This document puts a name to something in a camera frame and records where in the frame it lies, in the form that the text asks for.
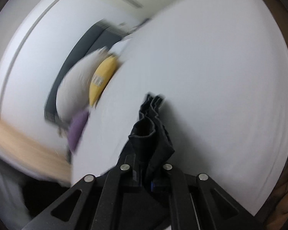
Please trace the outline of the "black denim pants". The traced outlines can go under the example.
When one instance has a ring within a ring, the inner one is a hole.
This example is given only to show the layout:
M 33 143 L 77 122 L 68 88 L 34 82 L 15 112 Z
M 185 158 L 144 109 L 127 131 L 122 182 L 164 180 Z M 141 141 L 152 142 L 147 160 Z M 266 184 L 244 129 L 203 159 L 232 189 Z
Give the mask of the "black denim pants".
M 161 96 L 146 95 L 139 109 L 138 121 L 134 124 L 117 162 L 122 165 L 127 155 L 134 154 L 141 185 L 151 192 L 155 192 L 159 186 L 156 180 L 157 171 L 175 152 L 168 131 L 159 116 L 162 102 Z

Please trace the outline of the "purple cushion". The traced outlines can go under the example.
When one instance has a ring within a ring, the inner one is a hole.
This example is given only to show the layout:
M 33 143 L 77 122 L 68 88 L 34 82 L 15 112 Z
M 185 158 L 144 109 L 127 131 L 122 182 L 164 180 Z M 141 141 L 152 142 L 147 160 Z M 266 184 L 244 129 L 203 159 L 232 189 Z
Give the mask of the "purple cushion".
M 87 124 L 89 118 L 89 110 L 84 109 L 79 111 L 73 118 L 70 123 L 68 132 L 67 132 L 67 142 L 69 149 L 72 153 L 75 152 L 78 142 L 82 136 L 83 130 Z

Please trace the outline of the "large beige pillow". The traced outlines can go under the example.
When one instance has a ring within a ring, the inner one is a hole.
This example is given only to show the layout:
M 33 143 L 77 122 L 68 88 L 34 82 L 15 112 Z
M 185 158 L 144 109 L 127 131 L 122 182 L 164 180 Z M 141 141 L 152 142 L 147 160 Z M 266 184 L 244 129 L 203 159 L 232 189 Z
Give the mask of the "large beige pillow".
M 90 81 L 107 56 L 108 49 L 99 48 L 80 59 L 64 76 L 56 94 L 56 110 L 60 120 L 70 122 L 88 105 Z

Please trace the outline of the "beige curtain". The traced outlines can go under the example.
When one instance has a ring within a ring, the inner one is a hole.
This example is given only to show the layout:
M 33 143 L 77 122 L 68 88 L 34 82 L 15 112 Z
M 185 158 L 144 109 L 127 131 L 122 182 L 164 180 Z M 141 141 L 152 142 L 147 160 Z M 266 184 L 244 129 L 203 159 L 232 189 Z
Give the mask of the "beige curtain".
M 1 120 L 0 158 L 37 179 L 71 181 L 71 165 L 64 155 L 40 145 Z

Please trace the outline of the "yellow cushion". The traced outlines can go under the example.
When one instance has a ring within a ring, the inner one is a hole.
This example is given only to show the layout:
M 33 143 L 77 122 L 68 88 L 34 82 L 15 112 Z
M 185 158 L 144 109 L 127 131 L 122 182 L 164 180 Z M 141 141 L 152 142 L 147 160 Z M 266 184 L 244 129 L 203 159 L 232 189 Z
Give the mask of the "yellow cushion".
M 96 69 L 89 86 L 89 105 L 93 106 L 99 99 L 108 82 L 118 68 L 118 59 L 111 55 L 107 57 Z

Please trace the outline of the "white bed mattress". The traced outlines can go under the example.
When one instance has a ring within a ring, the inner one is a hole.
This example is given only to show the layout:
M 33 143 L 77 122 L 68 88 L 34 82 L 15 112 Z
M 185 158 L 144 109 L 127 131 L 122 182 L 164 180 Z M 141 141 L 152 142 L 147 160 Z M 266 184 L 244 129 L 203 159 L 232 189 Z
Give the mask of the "white bed mattress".
M 288 48 L 262 0 L 180 0 L 137 30 L 90 112 L 72 182 L 112 168 L 148 93 L 187 174 L 207 173 L 251 214 L 288 157 Z

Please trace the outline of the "dark grey headboard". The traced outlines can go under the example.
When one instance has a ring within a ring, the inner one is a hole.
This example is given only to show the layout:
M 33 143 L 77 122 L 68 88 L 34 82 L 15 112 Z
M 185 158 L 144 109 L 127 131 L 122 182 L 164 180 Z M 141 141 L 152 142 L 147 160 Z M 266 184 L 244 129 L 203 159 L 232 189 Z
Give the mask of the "dark grey headboard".
M 128 33 L 105 20 L 92 25 L 73 47 L 49 92 L 45 120 L 68 129 L 77 112 L 88 105 L 90 80 L 108 50 Z

